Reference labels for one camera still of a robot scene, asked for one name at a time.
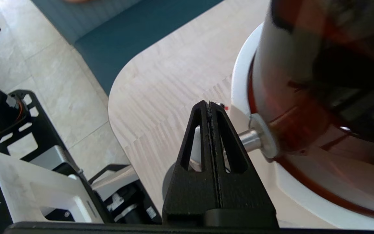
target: light wooden table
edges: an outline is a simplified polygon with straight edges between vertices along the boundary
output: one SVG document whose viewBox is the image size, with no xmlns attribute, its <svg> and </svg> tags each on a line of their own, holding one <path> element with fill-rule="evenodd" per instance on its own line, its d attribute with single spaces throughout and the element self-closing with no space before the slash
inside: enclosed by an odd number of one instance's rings
<svg viewBox="0 0 374 234">
<path fill-rule="evenodd" d="M 177 158 L 191 108 L 203 99 L 230 104 L 236 56 L 268 4 L 224 0 L 139 53 L 116 77 L 109 121 L 160 212 L 162 182 Z"/>
</svg>

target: table surface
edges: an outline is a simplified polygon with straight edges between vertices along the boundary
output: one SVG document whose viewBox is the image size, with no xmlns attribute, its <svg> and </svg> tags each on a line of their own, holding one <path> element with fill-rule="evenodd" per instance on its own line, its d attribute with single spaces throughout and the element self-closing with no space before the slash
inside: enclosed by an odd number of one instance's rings
<svg viewBox="0 0 374 234">
<path fill-rule="evenodd" d="M 191 108 L 230 105 L 231 74 L 245 40 L 263 22 L 269 0 L 224 0 L 136 55 L 109 95 L 108 115 L 157 209 Z"/>
</svg>

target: beige floor tile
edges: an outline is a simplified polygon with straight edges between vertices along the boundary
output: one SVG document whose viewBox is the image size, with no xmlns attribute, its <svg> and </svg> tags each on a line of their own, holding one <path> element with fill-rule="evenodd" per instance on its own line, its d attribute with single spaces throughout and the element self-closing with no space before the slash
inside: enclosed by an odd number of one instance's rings
<svg viewBox="0 0 374 234">
<path fill-rule="evenodd" d="M 0 9 L 25 59 L 61 38 L 31 0 L 0 0 Z"/>
<path fill-rule="evenodd" d="M 76 50 L 72 50 L 74 58 L 76 62 L 79 64 L 80 68 L 82 68 L 83 72 L 85 73 L 86 77 L 88 78 L 89 82 L 92 84 L 93 88 L 95 89 L 98 97 L 101 99 L 105 107 L 108 107 L 108 95 L 105 93 L 105 90 L 99 84 L 98 80 L 96 79 L 95 75 L 92 73 L 80 53 Z"/>
<path fill-rule="evenodd" d="M 122 147 L 113 135 L 109 122 L 69 149 L 77 165 L 87 179 L 92 178 L 105 166 L 129 164 Z"/>
<path fill-rule="evenodd" d="M 0 89 L 12 89 L 30 77 L 24 57 L 0 14 Z"/>
<path fill-rule="evenodd" d="M 108 121 L 105 106 L 66 42 L 57 41 L 26 63 L 68 148 Z"/>
</svg>

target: tile floor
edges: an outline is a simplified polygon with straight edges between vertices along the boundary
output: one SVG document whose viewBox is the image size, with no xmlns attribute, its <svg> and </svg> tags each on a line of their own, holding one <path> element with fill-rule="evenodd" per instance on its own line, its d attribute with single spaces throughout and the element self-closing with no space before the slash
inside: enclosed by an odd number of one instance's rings
<svg viewBox="0 0 374 234">
<path fill-rule="evenodd" d="M 108 97 L 84 62 L 30 0 L 0 0 L 0 89 L 30 89 L 89 179 L 129 161 L 110 129 Z"/>
</svg>

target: metal cylinder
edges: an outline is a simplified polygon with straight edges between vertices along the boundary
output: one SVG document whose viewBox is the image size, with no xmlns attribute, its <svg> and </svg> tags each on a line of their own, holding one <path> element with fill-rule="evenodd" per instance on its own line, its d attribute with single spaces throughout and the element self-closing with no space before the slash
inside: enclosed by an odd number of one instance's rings
<svg viewBox="0 0 374 234">
<path fill-rule="evenodd" d="M 248 129 L 244 132 L 239 133 L 240 141 L 247 152 L 256 150 L 262 147 L 261 138 L 255 129 Z"/>
</svg>

